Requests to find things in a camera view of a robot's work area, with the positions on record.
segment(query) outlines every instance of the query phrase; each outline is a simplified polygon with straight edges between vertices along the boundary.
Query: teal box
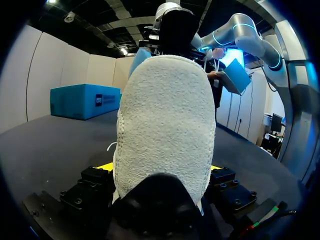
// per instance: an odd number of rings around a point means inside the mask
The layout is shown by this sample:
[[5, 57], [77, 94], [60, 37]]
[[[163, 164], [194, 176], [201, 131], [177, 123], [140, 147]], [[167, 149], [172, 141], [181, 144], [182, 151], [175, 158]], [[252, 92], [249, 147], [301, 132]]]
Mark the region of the teal box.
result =
[[51, 115], [87, 120], [119, 109], [120, 88], [79, 84], [50, 91]]

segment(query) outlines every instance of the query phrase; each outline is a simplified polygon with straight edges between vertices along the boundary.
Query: ceiling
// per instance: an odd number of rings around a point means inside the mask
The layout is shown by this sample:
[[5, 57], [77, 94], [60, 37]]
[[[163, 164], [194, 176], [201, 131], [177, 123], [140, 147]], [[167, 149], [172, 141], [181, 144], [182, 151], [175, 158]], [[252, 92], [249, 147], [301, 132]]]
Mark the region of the ceiling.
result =
[[[28, 24], [51, 34], [90, 54], [124, 57], [121, 48], [136, 53], [144, 27], [152, 26], [160, 4], [166, 0], [56, 0], [43, 6], [43, 11]], [[231, 15], [250, 16], [258, 32], [270, 33], [276, 21], [255, 0], [171, 0], [191, 10], [199, 19], [200, 36], [205, 36], [226, 23]], [[64, 22], [69, 12], [74, 21]], [[250, 54], [245, 62], [255, 61]]]

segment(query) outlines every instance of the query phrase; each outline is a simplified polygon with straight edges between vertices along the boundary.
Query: white fuzzy sock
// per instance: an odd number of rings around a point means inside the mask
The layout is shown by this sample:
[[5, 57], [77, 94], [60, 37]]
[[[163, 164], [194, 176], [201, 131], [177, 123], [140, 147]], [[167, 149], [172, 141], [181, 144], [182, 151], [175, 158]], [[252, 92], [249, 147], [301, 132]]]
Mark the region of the white fuzzy sock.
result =
[[145, 60], [122, 94], [113, 177], [121, 198], [146, 177], [175, 175], [197, 204], [209, 184], [216, 130], [205, 71], [180, 56]]

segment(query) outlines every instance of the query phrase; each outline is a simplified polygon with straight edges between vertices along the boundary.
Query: person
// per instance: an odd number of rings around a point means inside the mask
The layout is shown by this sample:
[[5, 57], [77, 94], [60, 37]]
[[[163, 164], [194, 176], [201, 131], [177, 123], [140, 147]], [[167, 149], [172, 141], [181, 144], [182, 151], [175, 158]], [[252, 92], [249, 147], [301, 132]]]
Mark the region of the person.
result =
[[[215, 60], [220, 60], [225, 57], [226, 53], [227, 51], [225, 48], [215, 48], [212, 51], [212, 56]], [[221, 67], [219, 69], [225, 68], [225, 65], [222, 62], [220, 63], [220, 66]], [[220, 107], [220, 101], [221, 101], [222, 90], [223, 90], [223, 84], [221, 81], [219, 81], [220, 78], [216, 73], [219, 71], [219, 69], [211, 70], [209, 73], [207, 73], [207, 76], [211, 85], [211, 90], [213, 93], [213, 100], [214, 100], [214, 107], [215, 107], [215, 121], [217, 121], [217, 108]]]

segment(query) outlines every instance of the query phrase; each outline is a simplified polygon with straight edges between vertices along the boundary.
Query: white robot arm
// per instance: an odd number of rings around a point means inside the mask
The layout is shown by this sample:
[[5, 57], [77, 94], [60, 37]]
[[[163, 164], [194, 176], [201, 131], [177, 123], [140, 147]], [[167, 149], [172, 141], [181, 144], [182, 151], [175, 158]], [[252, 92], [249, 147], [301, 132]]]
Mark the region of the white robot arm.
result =
[[282, 57], [280, 53], [258, 35], [254, 21], [242, 13], [232, 15], [226, 24], [207, 36], [200, 38], [196, 34], [191, 44], [196, 48], [206, 46], [223, 48], [233, 41], [239, 49], [262, 59], [271, 70], [281, 69]]

